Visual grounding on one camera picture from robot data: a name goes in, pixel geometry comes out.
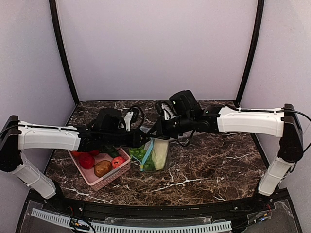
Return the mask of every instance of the brown fruit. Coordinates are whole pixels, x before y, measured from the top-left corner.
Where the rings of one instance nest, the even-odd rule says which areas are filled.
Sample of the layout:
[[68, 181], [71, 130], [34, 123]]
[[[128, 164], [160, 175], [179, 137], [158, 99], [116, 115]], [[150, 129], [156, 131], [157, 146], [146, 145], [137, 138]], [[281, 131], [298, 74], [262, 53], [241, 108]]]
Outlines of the brown fruit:
[[95, 165], [94, 173], [98, 177], [102, 177], [112, 169], [112, 164], [108, 160], [102, 160]]

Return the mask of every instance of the red fruit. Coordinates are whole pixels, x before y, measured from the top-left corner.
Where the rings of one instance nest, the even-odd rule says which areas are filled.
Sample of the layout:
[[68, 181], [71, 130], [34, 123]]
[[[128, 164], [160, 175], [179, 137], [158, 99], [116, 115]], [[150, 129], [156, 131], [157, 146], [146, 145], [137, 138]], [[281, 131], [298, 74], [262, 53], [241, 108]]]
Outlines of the red fruit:
[[79, 164], [84, 169], [91, 169], [95, 164], [95, 159], [89, 153], [81, 153], [79, 156]]
[[82, 152], [70, 151], [70, 153], [71, 153], [71, 155], [72, 155], [73, 157], [78, 158], [79, 155], [80, 155]]
[[112, 160], [112, 167], [113, 168], [117, 168], [118, 166], [120, 166], [121, 164], [123, 164], [126, 160], [124, 158], [122, 158], [121, 156], [116, 157]]
[[93, 150], [90, 152], [90, 154], [93, 156], [99, 155], [99, 153], [100, 153], [99, 150]]

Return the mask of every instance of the pink basket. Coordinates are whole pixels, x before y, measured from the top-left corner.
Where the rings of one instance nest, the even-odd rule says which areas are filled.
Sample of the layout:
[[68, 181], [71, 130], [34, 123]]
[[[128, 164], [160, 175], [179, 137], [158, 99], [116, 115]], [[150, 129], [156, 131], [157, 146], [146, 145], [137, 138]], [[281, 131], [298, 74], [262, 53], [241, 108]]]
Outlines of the pink basket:
[[[119, 167], [108, 172], [103, 177], [98, 178], [94, 174], [94, 168], [88, 169], [88, 170], [82, 168], [79, 164], [78, 158], [73, 157], [71, 152], [69, 151], [69, 154], [70, 154], [74, 164], [76, 164], [78, 170], [80, 171], [80, 173], [83, 176], [86, 183], [89, 186], [91, 186], [94, 189], [94, 191], [97, 191], [97, 190], [101, 189], [102, 187], [106, 186], [107, 184], [109, 184], [110, 182], [112, 182], [113, 180], [118, 178], [120, 175], [126, 173], [131, 168], [131, 157], [122, 148], [120, 148], [118, 150], [118, 153], [126, 161], [123, 164], [121, 164]], [[113, 158], [111, 158], [108, 154], [96, 155], [96, 156], [94, 156], [94, 159], [95, 159], [95, 164], [97, 164], [98, 162], [100, 162], [102, 160], [109, 160], [109, 161], [113, 160]]]

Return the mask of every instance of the marble tabletop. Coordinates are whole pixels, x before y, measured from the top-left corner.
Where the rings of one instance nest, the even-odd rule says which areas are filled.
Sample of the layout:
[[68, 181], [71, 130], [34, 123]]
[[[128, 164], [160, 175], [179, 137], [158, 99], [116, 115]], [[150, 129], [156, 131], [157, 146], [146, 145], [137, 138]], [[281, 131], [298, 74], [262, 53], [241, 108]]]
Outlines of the marble tabletop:
[[[155, 100], [86, 101], [73, 113], [69, 125], [86, 125], [105, 107], [123, 113], [132, 105], [145, 112], [144, 126], [157, 119]], [[200, 100], [202, 108], [231, 101]], [[46, 175], [56, 180], [67, 198], [120, 205], [193, 205], [252, 196], [266, 171], [249, 133], [205, 133], [181, 147], [170, 142], [167, 170], [140, 172], [139, 165], [95, 192], [88, 186], [65, 150], [56, 150]]]

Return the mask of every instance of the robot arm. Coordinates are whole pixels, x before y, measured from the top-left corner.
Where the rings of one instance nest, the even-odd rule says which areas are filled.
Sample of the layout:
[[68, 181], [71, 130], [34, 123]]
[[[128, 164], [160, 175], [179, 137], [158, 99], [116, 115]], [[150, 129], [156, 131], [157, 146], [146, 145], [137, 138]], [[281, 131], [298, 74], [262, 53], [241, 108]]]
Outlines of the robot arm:
[[286, 104], [276, 109], [242, 109], [213, 105], [202, 110], [190, 91], [181, 91], [170, 98], [168, 104], [157, 103], [159, 120], [150, 129], [150, 137], [175, 138], [187, 131], [219, 133], [247, 132], [264, 133], [281, 137], [280, 149], [266, 174], [262, 177], [257, 192], [270, 196], [289, 169], [303, 156], [302, 130], [294, 107]]
[[130, 109], [125, 118], [116, 109], [102, 109], [87, 127], [35, 125], [11, 116], [0, 133], [0, 170], [16, 175], [49, 199], [56, 194], [55, 183], [43, 175], [22, 150], [47, 148], [88, 152], [100, 150], [104, 145], [140, 147], [149, 138], [139, 128], [130, 128], [138, 115], [136, 108]]

